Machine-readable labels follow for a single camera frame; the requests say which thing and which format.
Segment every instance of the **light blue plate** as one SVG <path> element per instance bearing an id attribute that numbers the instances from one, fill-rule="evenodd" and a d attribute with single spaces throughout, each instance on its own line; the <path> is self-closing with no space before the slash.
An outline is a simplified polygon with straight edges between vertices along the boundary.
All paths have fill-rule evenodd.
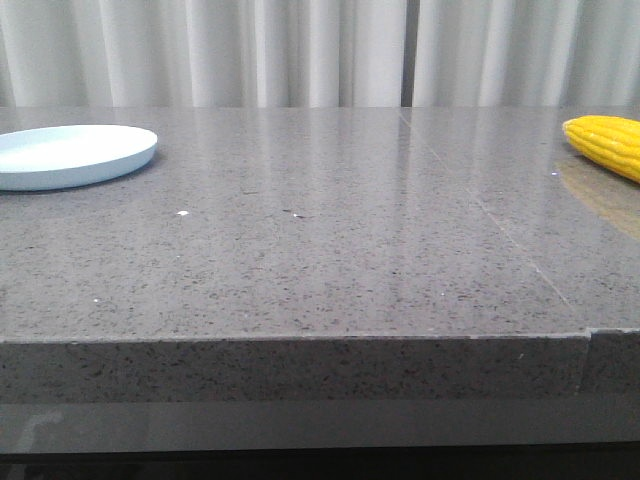
<path id="1" fill-rule="evenodd" d="M 52 190 L 110 180 L 145 165 L 158 136 L 122 125 L 71 125 L 0 135 L 0 190 Z"/>

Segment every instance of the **curtain fold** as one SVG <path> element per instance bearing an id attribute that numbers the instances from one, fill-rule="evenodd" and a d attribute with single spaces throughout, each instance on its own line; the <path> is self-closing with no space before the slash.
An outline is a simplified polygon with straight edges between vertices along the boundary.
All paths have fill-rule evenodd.
<path id="1" fill-rule="evenodd" d="M 629 105 L 640 0 L 0 0 L 0 106 Z"/>

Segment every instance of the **plate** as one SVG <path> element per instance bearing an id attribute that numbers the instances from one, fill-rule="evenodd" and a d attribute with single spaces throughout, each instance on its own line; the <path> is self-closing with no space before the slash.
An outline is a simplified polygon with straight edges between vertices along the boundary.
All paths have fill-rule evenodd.
<path id="1" fill-rule="evenodd" d="M 52 190 L 102 182 L 151 160 L 158 136 L 124 125 L 70 125 L 0 135 L 0 190 Z"/>

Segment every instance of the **speckled stone surface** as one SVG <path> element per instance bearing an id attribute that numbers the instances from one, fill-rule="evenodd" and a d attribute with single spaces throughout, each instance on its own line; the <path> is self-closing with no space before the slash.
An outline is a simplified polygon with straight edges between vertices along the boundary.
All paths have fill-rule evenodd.
<path id="1" fill-rule="evenodd" d="M 575 113 L 1 109 L 160 140 L 121 179 L 0 193 L 0 402 L 581 391 L 594 332 L 640 327 L 640 242 L 633 203 L 563 183 L 605 183 L 571 170 Z"/>

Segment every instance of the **yellow corn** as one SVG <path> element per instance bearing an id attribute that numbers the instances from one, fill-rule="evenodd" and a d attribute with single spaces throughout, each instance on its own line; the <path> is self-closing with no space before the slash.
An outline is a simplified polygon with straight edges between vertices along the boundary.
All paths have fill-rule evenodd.
<path id="1" fill-rule="evenodd" d="M 567 140 L 585 157 L 640 183 L 640 122 L 587 115 L 562 125 Z"/>

